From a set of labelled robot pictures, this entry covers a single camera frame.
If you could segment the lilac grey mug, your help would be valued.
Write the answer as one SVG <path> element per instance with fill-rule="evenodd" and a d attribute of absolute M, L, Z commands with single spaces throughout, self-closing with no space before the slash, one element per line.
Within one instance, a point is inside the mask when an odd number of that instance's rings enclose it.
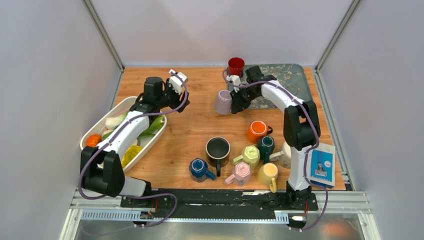
<path fill-rule="evenodd" d="M 214 102 L 214 110 L 221 115 L 228 115 L 231 113 L 232 97 L 229 90 L 220 90 Z"/>

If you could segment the orange mug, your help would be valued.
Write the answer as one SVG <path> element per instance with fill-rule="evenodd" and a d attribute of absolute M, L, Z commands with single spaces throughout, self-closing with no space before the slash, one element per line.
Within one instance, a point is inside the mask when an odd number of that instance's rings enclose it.
<path fill-rule="evenodd" d="M 272 132 L 273 128 L 271 126 L 268 126 L 261 120 L 255 120 L 249 124 L 246 132 L 246 138 L 250 143 L 256 144 L 260 138 L 269 135 Z"/>

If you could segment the red mug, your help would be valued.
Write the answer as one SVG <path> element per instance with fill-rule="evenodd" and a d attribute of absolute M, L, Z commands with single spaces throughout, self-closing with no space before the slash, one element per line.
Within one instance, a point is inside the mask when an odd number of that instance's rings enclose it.
<path fill-rule="evenodd" d="M 244 76 L 245 61 L 240 57 L 232 57 L 228 60 L 227 72 L 229 76 L 237 75 L 240 78 Z"/>

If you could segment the dark green mug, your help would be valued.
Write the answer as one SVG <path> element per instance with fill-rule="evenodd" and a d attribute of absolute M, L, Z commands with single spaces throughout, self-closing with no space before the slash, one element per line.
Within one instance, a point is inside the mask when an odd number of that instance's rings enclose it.
<path fill-rule="evenodd" d="M 268 135 L 263 136 L 257 142 L 256 147 L 259 149 L 260 159 L 262 160 L 262 163 L 266 164 L 270 161 L 270 155 L 275 149 L 274 138 Z"/>

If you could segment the light green faceted mug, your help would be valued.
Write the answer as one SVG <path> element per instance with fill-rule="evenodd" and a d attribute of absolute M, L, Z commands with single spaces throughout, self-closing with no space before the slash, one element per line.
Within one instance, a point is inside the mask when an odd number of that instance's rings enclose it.
<path fill-rule="evenodd" d="M 259 160 L 260 160 L 259 149 L 254 145 L 249 145 L 243 149 L 241 155 L 235 157 L 232 160 L 232 163 L 236 165 L 243 162 L 248 164 L 250 168 L 253 170 L 258 165 Z"/>

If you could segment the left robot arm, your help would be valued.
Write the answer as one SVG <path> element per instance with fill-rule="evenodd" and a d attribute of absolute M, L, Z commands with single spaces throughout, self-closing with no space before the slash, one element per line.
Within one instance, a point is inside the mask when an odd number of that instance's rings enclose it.
<path fill-rule="evenodd" d="M 129 108 L 123 122 L 95 147 L 86 146 L 81 151 L 78 191 L 90 199 L 83 190 L 105 196 L 129 196 L 140 207 L 153 201 L 153 193 L 147 190 L 145 180 L 125 176 L 121 160 L 131 144 L 147 130 L 152 121 L 169 107 L 171 112 L 182 112 L 190 103 L 187 88 L 188 77 L 182 72 L 171 70 L 170 77 L 148 77 L 143 92 Z"/>

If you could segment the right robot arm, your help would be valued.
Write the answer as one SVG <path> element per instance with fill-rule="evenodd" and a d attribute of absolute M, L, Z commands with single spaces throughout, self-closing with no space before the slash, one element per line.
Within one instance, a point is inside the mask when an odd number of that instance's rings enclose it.
<path fill-rule="evenodd" d="M 283 112 L 283 137 L 290 146 L 291 166 L 283 204 L 289 209 L 301 208 L 312 195 L 308 179 L 309 153 L 320 144 L 321 135 L 317 106 L 314 101 L 304 101 L 285 89 L 272 74 L 264 75 L 259 66 L 245 70 L 246 84 L 238 82 L 238 75 L 222 73 L 233 90 L 230 93 L 231 113 L 246 110 L 253 100 L 264 97 Z"/>

